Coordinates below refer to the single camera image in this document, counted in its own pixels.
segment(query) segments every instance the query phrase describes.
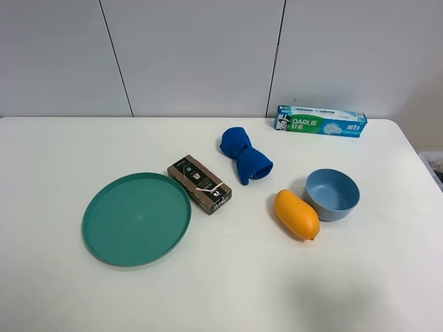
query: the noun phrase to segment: small cardboard box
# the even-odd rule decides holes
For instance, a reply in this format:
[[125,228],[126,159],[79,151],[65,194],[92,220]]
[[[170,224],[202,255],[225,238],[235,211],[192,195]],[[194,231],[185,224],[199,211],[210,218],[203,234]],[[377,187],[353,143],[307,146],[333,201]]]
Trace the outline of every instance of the small cardboard box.
[[368,121],[361,112],[280,105],[274,120],[277,130],[360,137]]
[[208,214],[214,213],[232,197],[231,188],[190,155],[169,166],[168,176],[180,183],[190,198]]

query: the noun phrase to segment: white wall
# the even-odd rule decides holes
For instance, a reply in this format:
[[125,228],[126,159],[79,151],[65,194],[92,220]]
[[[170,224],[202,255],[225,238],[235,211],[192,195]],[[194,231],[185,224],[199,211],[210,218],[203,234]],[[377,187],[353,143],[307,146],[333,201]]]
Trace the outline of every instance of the white wall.
[[441,0],[287,0],[268,115],[297,104],[397,118],[442,69],[442,44]]
[[102,0],[135,116],[266,112],[284,0]]
[[96,0],[3,0],[0,116],[131,116]]

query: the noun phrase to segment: green label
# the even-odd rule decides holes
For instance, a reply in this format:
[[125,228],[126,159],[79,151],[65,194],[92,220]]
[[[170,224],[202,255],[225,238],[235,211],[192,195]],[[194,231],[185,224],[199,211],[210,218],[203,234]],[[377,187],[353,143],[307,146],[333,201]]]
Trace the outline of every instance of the green label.
[[291,124],[288,124],[286,130],[300,133],[318,133],[323,120],[320,116],[293,115],[291,116]]

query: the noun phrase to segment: bowl rim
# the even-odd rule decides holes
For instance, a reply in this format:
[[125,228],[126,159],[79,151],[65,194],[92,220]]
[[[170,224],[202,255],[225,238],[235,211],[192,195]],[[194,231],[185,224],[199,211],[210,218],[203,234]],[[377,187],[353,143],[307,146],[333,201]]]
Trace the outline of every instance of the bowl rim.
[[[344,176],[346,176],[347,178],[349,178],[349,179],[352,181],[352,183],[354,183],[355,188],[357,189],[357,192],[359,193],[359,197],[358,197],[358,199],[357,199],[357,202],[355,202],[355,204],[354,204],[352,207],[350,207],[350,208],[348,208],[348,209],[344,209],[344,210],[335,210],[335,209],[331,209],[331,208],[329,208],[329,207],[325,207],[324,205],[321,205],[316,199],[314,199],[314,197],[311,195],[311,192],[309,192],[309,188],[307,187],[307,182],[308,182],[309,178],[311,177],[311,175],[314,174],[314,173],[316,173],[316,172],[318,172],[318,171],[333,171],[333,172],[341,173],[342,175],[344,175]],[[319,168],[319,169],[316,169],[315,171],[312,171],[312,172],[307,176],[307,178],[306,178],[305,189],[306,189],[306,191],[307,191],[309,197],[315,202],[315,204],[318,204],[318,205],[319,205],[321,208],[323,208],[323,209],[326,209],[326,210],[329,210],[329,211],[334,211],[334,212],[344,212],[344,211],[352,210],[352,209],[355,208],[356,205],[359,203],[359,201],[360,201],[360,197],[361,197],[361,194],[360,194],[360,188],[359,188],[359,186],[356,184],[356,182],[354,181],[354,179],[352,179],[349,175],[347,175],[347,174],[345,174],[345,173],[343,173],[343,172],[341,172],[341,171],[338,171],[337,169],[333,169],[333,168]]]

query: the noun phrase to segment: brown box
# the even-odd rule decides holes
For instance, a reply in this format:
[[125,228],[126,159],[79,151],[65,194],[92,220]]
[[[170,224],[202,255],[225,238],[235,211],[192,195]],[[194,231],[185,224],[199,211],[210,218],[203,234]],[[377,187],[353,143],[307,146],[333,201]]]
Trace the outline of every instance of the brown box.
[[208,214],[232,197],[232,190],[190,155],[168,167],[168,176],[186,189],[190,198]]

